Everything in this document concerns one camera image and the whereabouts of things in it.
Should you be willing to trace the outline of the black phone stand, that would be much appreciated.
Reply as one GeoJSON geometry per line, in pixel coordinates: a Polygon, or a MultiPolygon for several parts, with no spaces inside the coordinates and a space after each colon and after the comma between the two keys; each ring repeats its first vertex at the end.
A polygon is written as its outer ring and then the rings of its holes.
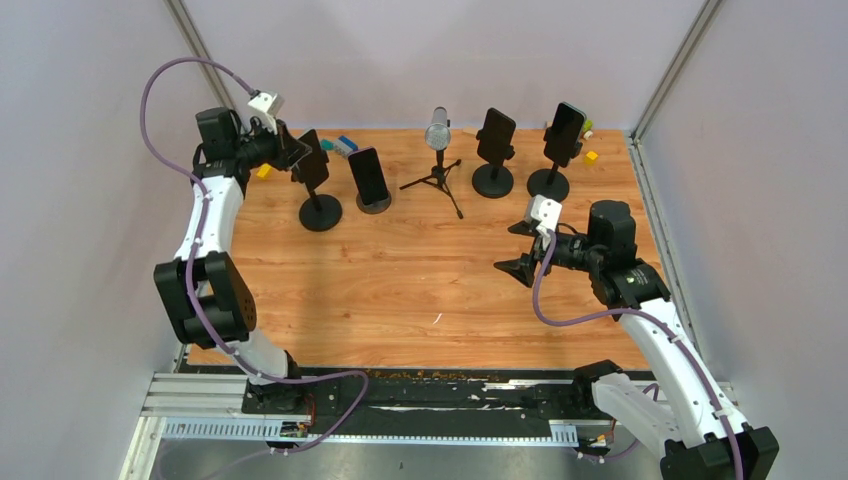
{"type": "Polygon", "coordinates": [[[340,201],[329,194],[318,194],[317,189],[306,189],[306,192],[308,198],[301,204],[298,213],[301,225],[313,232],[328,231],[336,226],[343,214],[340,201]]]}
{"type": "Polygon", "coordinates": [[[508,195],[514,186],[514,177],[511,171],[504,166],[504,162],[511,160],[515,155],[512,147],[505,155],[479,157],[485,161],[484,165],[478,167],[472,174],[472,187],[481,196],[490,199],[503,198],[508,195]]]}
{"type": "Polygon", "coordinates": [[[555,201],[563,201],[570,191],[570,184],[561,172],[570,162],[573,147],[569,147],[562,130],[550,124],[543,135],[543,155],[552,162],[548,169],[534,171],[527,180],[527,191],[531,196],[542,195],[555,201]]]}

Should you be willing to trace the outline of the grey round stand base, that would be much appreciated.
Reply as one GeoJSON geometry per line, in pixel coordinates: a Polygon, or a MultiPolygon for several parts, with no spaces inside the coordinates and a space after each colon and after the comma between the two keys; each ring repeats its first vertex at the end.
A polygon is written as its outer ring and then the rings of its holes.
{"type": "Polygon", "coordinates": [[[391,195],[388,195],[385,199],[377,200],[377,201],[374,201],[372,203],[366,204],[366,203],[363,202],[361,195],[357,194],[355,201],[356,201],[357,208],[361,212],[366,213],[366,214],[370,214],[370,215],[376,215],[376,214],[384,212],[385,210],[387,210],[390,207],[390,205],[392,203],[392,197],[391,197],[391,195]]]}

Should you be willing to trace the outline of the black teal-edged smartphone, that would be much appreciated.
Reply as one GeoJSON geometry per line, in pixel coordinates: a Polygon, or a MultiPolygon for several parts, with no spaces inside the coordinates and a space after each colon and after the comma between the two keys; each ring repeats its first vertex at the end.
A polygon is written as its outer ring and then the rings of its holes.
{"type": "Polygon", "coordinates": [[[577,155],[577,145],[586,120],[584,112],[567,102],[560,102],[543,136],[544,156],[565,168],[577,155]]]}

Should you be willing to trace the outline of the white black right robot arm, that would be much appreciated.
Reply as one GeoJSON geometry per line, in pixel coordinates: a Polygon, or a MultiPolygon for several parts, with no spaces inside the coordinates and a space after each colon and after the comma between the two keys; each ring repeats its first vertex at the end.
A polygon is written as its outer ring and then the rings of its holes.
{"type": "Polygon", "coordinates": [[[649,362],[666,398],[660,405],[605,360],[580,368],[570,392],[575,411],[589,418],[603,412],[621,423],[657,458],[665,479],[766,478],[779,453],[778,440],[770,428],[753,427],[709,372],[662,276],[637,256],[629,205],[593,203],[585,233],[560,231],[561,212],[559,202],[534,196],[523,219],[508,229],[532,237],[530,251],[496,268],[531,288],[534,313],[549,326],[614,318],[649,362]],[[547,317],[540,293],[553,267],[587,273],[604,311],[570,320],[547,317]]]}

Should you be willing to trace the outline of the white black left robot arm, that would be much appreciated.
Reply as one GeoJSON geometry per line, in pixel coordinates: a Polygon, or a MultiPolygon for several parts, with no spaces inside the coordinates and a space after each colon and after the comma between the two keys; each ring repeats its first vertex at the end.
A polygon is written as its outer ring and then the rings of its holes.
{"type": "Polygon", "coordinates": [[[174,258],[155,266],[155,286],[182,344],[229,356],[247,376],[247,400],[296,412],[307,390],[299,368],[260,331],[254,297],[230,250],[252,170],[268,164],[288,171],[311,149],[279,119],[267,127],[253,117],[245,131],[233,110],[216,107],[195,120],[201,142],[187,173],[191,217],[174,258]]]}

